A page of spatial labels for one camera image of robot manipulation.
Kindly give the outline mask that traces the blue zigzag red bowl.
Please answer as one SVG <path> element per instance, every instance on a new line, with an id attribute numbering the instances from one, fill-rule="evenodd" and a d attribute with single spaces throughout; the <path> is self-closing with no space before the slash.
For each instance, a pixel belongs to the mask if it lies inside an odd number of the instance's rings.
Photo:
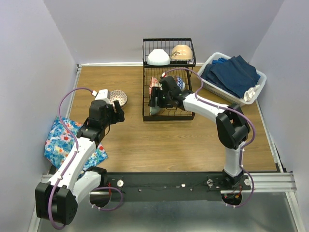
<path id="1" fill-rule="evenodd" d="M 182 78 L 179 77 L 179 76 L 176 76 L 175 81 L 176 81 L 177 86 L 180 88 L 180 90 L 184 91 L 185 90 L 185 82 L 182 80 Z"/>

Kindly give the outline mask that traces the mint green bowl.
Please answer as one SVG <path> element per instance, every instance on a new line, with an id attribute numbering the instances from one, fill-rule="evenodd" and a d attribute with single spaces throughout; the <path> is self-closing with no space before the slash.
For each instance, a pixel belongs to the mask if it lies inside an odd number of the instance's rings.
<path id="1" fill-rule="evenodd" d="M 150 116 L 155 116 L 160 112 L 161 108 L 160 107 L 149 107 L 149 110 L 150 110 Z"/>

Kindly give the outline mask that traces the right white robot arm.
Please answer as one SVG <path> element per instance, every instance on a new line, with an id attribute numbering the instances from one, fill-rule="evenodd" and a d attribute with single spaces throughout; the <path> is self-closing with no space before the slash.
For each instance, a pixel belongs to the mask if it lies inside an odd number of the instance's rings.
<path id="1" fill-rule="evenodd" d="M 215 122 L 218 138 L 225 147 L 225 166 L 220 184 L 227 189 L 239 185 L 244 175 L 242 156 L 250 132 L 248 121 L 237 104 L 223 105 L 206 101 L 193 91 L 180 87 L 178 82 L 166 76 L 161 80 L 152 78 L 149 84 L 149 107 L 177 108 L 191 111 Z"/>

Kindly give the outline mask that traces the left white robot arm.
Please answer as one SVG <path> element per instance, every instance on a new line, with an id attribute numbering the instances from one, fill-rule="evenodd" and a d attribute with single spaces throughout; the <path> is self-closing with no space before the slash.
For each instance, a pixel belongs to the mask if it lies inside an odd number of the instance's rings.
<path id="1" fill-rule="evenodd" d="M 35 188 L 37 217 L 47 219 L 52 226 L 61 230 L 69 225 L 78 204 L 91 191 L 106 190 L 109 197 L 120 189 L 112 187 L 107 180 L 107 171 L 91 167 L 80 178 L 81 171 L 98 148 L 112 124 L 125 120 L 119 101 L 109 104 L 104 100 L 94 100 L 89 108 L 89 116 L 74 136 L 75 143 L 58 171 L 46 182 Z"/>

